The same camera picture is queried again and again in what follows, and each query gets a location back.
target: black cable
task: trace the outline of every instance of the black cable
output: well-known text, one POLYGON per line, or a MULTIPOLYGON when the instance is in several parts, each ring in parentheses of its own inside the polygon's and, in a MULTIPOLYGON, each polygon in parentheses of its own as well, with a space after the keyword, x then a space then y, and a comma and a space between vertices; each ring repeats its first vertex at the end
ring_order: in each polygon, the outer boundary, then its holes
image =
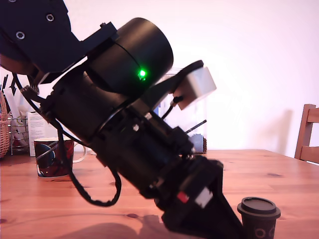
MULTIPOLYGON (((16 85, 18 86, 19 90, 21 91, 23 88, 22 88, 22 85, 17 77, 17 74, 13 73, 12 74, 13 77, 15 78, 15 83, 16 85)), ((41 111, 40 109, 32 102, 32 100, 30 100, 28 97, 26 97, 26 95, 21 91, 22 95, 24 96, 24 98, 26 99, 26 101, 31 105, 31 107, 39 114, 41 115, 41 111)), ((71 140, 73 140, 74 142, 77 142, 78 144, 80 145, 83 145, 85 147, 87 147, 87 145, 85 143, 83 143, 82 141, 78 140, 77 138, 73 137, 72 135, 70 135, 68 132, 66 132, 65 130, 63 130, 63 134, 67 137, 69 137, 71 140)))
POLYGON ((168 110, 165 112, 165 114, 161 117, 161 119, 165 119, 166 116, 172 111, 172 109, 177 105, 177 103, 181 102, 183 100, 183 96, 175 96, 172 102, 170 103, 170 107, 168 110))
POLYGON ((91 203, 95 206, 100 206, 100 207, 110 207, 114 204, 116 204, 116 202, 118 201, 120 194, 121 194, 121 187, 122 187, 122 182, 121 182, 121 178, 119 177, 118 173, 116 170, 112 169, 109 167, 111 173, 113 174, 114 178, 115 178, 115 187, 116 187, 116 194, 114 196, 114 198, 110 201, 107 202, 102 202, 100 200, 92 200, 91 196, 87 193, 87 191, 85 191, 84 187, 80 184, 80 182, 77 180, 77 178, 75 177, 75 175, 73 174, 72 171, 72 167, 70 165, 70 163, 68 162, 67 158, 66 158, 66 150, 65 150, 65 146, 64 146, 64 140, 63 140, 63 128, 60 125, 59 122, 54 122, 54 127, 57 128, 58 130, 58 137, 59 137, 59 149, 61 150, 61 155, 62 155, 62 163, 64 164, 64 166, 67 167, 68 171, 69 171, 69 176, 72 180, 72 183, 74 184, 75 188, 78 190, 78 192, 80 193, 80 195, 88 202, 91 203))
POLYGON ((168 108, 168 110, 165 112, 165 114, 161 117, 161 119, 163 120, 163 119, 165 119, 166 118, 166 116, 168 116, 168 114, 171 112, 171 110, 174 108, 174 106, 173 105, 170 105, 169 106, 169 108, 168 108))
MULTIPOLYGON (((13 77, 15 77, 16 79, 16 85, 18 86, 19 90, 21 91, 23 88, 22 88, 22 85, 17 77, 17 74, 13 73, 13 77)), ((32 106, 32 108, 39 114, 41 115, 41 112, 40 112, 40 109, 32 102, 31 99, 29 99, 28 97, 26 97, 25 95, 23 95, 24 98, 26 99, 26 101, 32 106)), ((52 120, 50 122, 58 131, 58 138, 59 138, 59 141, 58 141, 58 145, 60 147, 60 150, 61 150, 61 155, 62 155, 62 164, 67 167, 68 169, 68 174, 70 176, 70 179, 73 183, 73 185, 75 186, 76 190, 79 192, 79 194, 90 204, 93 204, 95 206, 100 206, 100 207, 110 207, 114 204, 116 204, 116 202, 118 201, 119 197, 120 197, 120 194, 121 194, 121 188, 122 188, 122 182, 121 182, 121 178, 120 176, 118 175, 117 171, 110 168, 110 171, 112 173, 112 175, 114 176, 114 179, 115 179, 115 187, 116 187, 116 194, 114 195, 114 198, 110 201, 107 201, 107 202, 102 202, 100 200, 93 200, 91 198, 91 196, 88 194, 87 191, 85 191, 84 187, 82 186, 82 184, 77 180, 77 178, 75 177, 73 171, 72 171, 72 167, 71 165, 69 164, 68 160, 67 160, 67 157, 66 157, 66 150, 65 150, 65 146, 64 146, 64 139, 63 139, 63 135, 66 135, 68 136, 70 139, 74 140, 75 142, 81 144, 81 145, 84 145, 85 144, 79 140, 77 140, 76 138, 74 138, 73 136, 71 136, 70 134, 68 134, 67 132, 65 132, 61 126, 61 124, 56 120, 52 120)))

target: screw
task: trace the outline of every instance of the screw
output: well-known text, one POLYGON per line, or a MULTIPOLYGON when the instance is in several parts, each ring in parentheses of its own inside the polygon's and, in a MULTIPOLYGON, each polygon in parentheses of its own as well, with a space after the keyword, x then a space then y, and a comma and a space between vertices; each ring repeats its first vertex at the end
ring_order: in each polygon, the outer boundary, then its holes
POLYGON ((46 19, 47 19, 48 21, 54 21, 54 16, 53 16, 52 14, 48 14, 48 15, 46 16, 46 19))
POLYGON ((25 38, 25 34, 22 31, 17 31, 15 36, 19 39, 19 40, 23 40, 25 38))
POLYGON ((139 128, 140 128, 140 127, 139 127, 137 124, 133 125, 133 130, 134 130, 134 131, 138 131, 139 128))
POLYGON ((148 120, 150 120, 150 119, 152 118, 151 113, 148 112, 148 113, 145 115, 145 118, 147 118, 148 120))

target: mug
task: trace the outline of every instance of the mug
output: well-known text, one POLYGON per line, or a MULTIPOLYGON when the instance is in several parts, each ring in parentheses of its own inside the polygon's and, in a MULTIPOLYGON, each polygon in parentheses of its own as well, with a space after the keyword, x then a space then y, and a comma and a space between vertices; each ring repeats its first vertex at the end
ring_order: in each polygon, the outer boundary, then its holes
MULTIPOLYGON (((69 138, 64 138, 66 158, 71 168, 74 163, 81 162, 86 154, 86 147, 81 158, 73 160, 74 147, 78 144, 69 138)), ((34 140, 35 160, 39 177, 61 177, 68 175, 68 168, 62 163, 61 152, 58 146, 58 138, 38 138, 34 140)))

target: wood grain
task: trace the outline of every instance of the wood grain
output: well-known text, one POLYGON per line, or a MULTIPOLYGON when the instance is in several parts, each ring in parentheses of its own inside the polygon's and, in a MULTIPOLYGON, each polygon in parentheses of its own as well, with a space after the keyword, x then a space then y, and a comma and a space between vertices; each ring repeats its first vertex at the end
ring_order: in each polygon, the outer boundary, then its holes
POLYGON ((303 146, 301 151, 301 160, 319 163, 319 147, 306 147, 303 146))
POLYGON ((315 105, 304 105, 303 116, 300 123, 299 135, 297 140, 297 147, 295 158, 300 159, 303 146, 310 145, 311 132, 313 129, 313 123, 308 121, 308 113, 310 109, 315 109, 315 105))
MULTIPOLYGON (((264 197, 282 211, 276 239, 319 235, 319 167, 265 150, 209 151, 224 164, 224 194, 235 211, 242 198, 264 197)), ((88 204, 70 180, 44 180, 35 159, 12 156, 1 162, 1 239, 189 239, 166 230, 153 200, 125 179, 118 203, 88 204)), ((108 200, 114 179, 94 156, 74 164, 74 173, 94 199, 108 200)))
POLYGON ((319 108, 309 109, 308 122, 319 123, 319 108))

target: mug handle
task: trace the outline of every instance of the mug handle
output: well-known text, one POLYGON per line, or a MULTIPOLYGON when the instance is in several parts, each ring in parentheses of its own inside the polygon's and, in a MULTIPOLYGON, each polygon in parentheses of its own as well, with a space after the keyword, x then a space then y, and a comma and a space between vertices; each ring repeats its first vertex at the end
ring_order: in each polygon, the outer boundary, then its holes
POLYGON ((84 154, 81 158, 77 159, 77 160, 74 160, 73 163, 79 163, 81 161, 83 161, 83 159, 85 158, 86 154, 87 154, 87 149, 85 146, 83 146, 83 149, 84 149, 84 154))

